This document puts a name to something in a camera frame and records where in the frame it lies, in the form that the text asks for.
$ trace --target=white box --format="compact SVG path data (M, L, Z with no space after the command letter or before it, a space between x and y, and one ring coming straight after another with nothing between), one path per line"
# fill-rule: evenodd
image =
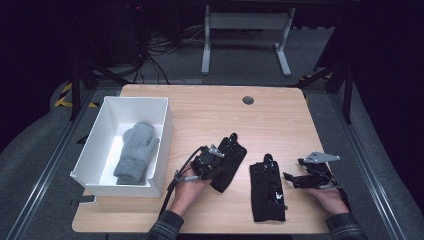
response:
M122 136L137 122L155 129L159 145L148 165L145 185L116 185ZM163 193L172 137L167 98L105 97L77 164L71 172L95 196L160 198Z

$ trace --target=hazard stripe tape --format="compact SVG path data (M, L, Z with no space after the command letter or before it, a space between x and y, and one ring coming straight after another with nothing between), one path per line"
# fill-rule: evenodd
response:
M55 107L72 107L72 102L66 102L65 98L66 95L68 95L68 92L72 89L72 83L69 81L68 84L63 88L62 93L58 97L56 103L54 104ZM91 102L88 107L99 107L100 103L98 102Z

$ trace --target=dark sleeve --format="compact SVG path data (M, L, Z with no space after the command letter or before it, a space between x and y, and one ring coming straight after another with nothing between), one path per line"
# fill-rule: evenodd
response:
M336 240L368 239L361 225L351 213L334 215L327 220L331 237Z
M144 240L173 240L177 239L178 232L184 220L176 213L164 211L144 236Z

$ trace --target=white metal stand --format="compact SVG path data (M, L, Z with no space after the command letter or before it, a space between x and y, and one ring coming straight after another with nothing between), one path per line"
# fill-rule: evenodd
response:
M268 29L283 31L281 41L279 43L275 43L274 46L280 61L283 75L286 77L290 76L290 68L283 50L287 42L294 12L295 9L291 8L288 13L211 13L210 6L206 6L205 48L203 50L202 74L209 74L211 29Z

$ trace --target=gray glove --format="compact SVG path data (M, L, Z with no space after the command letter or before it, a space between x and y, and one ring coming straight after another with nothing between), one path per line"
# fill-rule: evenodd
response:
M124 146L113 175L117 185L140 185L144 182L147 165L159 144L153 126L139 122L123 136Z

